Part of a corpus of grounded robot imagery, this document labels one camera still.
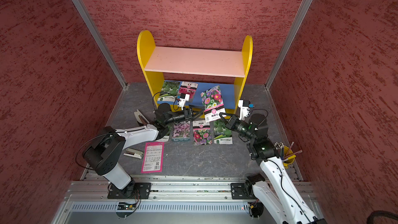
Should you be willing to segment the mixed flower seed bag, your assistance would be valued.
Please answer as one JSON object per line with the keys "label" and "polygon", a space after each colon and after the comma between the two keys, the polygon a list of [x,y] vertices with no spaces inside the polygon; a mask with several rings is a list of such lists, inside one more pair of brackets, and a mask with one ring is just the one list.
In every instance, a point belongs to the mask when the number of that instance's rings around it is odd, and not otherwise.
{"label": "mixed flower seed bag", "polygon": [[205,121],[207,123],[219,120],[221,118],[220,113],[226,113],[219,85],[201,92],[201,101],[204,107]]}

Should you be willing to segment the pink back-side seed bag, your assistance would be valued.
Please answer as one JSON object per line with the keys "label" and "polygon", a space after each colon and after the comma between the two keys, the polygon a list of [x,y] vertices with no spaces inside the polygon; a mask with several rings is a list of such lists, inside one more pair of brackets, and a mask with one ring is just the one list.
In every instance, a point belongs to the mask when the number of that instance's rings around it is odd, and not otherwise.
{"label": "pink back-side seed bag", "polygon": [[145,146],[141,173],[157,173],[163,170],[164,143],[150,142]]}

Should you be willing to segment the red dahlia seed bag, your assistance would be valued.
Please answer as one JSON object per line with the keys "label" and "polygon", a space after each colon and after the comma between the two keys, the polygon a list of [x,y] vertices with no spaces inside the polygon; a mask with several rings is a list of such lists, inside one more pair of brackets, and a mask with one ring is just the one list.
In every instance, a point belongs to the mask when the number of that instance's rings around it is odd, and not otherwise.
{"label": "red dahlia seed bag", "polygon": [[189,102],[192,102],[197,91],[199,84],[191,82],[182,82],[177,92],[177,97],[184,99],[186,95],[189,95]]}

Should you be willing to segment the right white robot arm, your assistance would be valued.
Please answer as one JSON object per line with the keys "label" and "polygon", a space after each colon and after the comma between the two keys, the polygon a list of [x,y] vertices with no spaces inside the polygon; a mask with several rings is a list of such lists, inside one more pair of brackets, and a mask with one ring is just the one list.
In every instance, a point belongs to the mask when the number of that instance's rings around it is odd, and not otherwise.
{"label": "right white robot arm", "polygon": [[253,114],[249,122],[245,122],[237,115],[219,115],[228,130],[246,139],[251,159],[259,165],[272,185],[273,189],[259,175],[248,178],[249,192],[274,221],[278,224],[325,224],[326,220],[318,217],[305,203],[287,174],[280,152],[268,138],[266,116]]}

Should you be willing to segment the green gourd bag shelf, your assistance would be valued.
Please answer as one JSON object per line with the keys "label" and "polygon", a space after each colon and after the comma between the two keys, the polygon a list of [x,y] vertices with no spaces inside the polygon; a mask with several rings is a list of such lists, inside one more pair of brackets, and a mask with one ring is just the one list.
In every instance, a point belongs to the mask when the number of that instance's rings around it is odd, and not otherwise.
{"label": "green gourd bag shelf", "polygon": [[164,81],[158,96],[158,102],[174,102],[179,90],[181,82]]}

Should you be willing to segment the large green gourd seed bag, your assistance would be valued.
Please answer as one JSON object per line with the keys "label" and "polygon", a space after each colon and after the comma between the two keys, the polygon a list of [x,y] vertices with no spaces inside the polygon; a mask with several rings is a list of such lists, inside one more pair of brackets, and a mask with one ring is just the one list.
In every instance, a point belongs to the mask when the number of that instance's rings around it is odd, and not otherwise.
{"label": "large green gourd seed bag", "polygon": [[159,134],[163,134],[163,136],[160,139],[158,139],[157,141],[163,142],[163,143],[168,142],[170,140],[171,129],[172,129],[172,127],[170,125],[167,125],[166,129],[159,133]]}

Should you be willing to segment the pink zinnia seed bag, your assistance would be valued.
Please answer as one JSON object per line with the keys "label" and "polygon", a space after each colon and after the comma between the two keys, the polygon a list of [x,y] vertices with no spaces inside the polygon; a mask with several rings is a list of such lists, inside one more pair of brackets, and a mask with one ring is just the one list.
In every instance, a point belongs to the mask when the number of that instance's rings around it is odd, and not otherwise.
{"label": "pink zinnia seed bag", "polygon": [[211,145],[213,143],[210,123],[205,120],[194,120],[192,127],[194,145]]}

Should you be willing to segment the purple flower seed bag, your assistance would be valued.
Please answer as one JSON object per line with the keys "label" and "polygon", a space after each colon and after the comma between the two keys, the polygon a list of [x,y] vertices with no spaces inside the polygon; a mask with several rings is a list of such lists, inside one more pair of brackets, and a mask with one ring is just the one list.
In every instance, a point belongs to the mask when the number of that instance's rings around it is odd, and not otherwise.
{"label": "purple flower seed bag", "polygon": [[189,121],[184,121],[181,123],[174,124],[172,141],[173,142],[188,142],[188,141],[190,141],[190,122]]}

